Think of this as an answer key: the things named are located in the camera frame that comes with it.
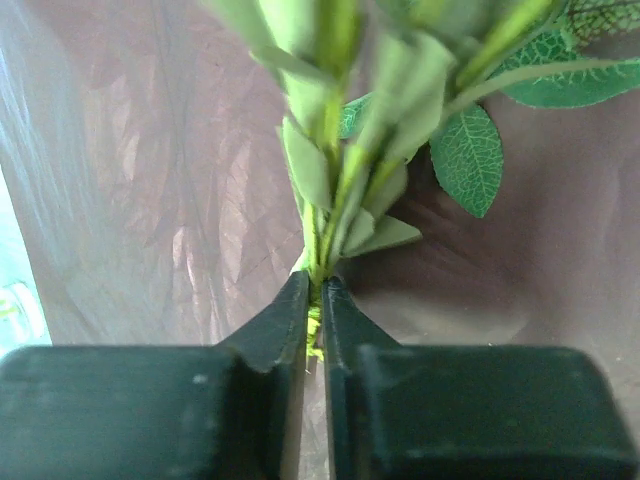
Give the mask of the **pink rose flower bunch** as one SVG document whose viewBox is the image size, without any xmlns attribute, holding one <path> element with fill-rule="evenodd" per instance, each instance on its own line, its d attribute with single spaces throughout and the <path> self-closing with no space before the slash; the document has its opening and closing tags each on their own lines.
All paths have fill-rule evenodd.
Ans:
<svg viewBox="0 0 640 480">
<path fill-rule="evenodd" d="M 481 218 L 504 170 L 481 106 L 544 109 L 639 85 L 635 1 L 209 1 L 279 85 L 278 134 L 314 286 L 347 258 L 416 241 L 390 215 L 428 147 L 439 186 Z"/>
</svg>

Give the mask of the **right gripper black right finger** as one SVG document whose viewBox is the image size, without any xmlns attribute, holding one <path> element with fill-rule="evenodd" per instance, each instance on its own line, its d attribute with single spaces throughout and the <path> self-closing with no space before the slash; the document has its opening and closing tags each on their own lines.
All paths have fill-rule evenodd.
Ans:
<svg viewBox="0 0 640 480">
<path fill-rule="evenodd" d="M 639 450 L 584 352 L 397 342 L 322 289 L 334 479 L 634 479 Z"/>
</svg>

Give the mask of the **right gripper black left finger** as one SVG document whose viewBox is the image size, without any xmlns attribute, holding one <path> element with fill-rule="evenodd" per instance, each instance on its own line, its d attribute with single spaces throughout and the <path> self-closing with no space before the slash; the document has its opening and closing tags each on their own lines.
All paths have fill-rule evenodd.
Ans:
<svg viewBox="0 0 640 480">
<path fill-rule="evenodd" d="M 294 479 L 310 282 L 213 346 L 24 347 L 1 362 L 5 479 Z"/>
</svg>

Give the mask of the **red wrapping paper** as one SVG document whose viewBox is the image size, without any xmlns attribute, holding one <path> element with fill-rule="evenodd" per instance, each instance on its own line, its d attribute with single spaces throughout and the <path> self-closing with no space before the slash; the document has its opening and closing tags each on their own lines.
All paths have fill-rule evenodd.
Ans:
<svg viewBox="0 0 640 480">
<path fill-rule="evenodd" d="M 576 349 L 639 450 L 639 85 L 601 103 L 481 101 L 502 142 L 477 218 L 428 147 L 390 215 L 419 238 L 295 269 L 288 107 L 209 1 L 5 1 L 1 170 L 53 342 L 213 346 L 310 282 L 298 475 L 330 475 L 322 289 L 406 345 Z"/>
</svg>

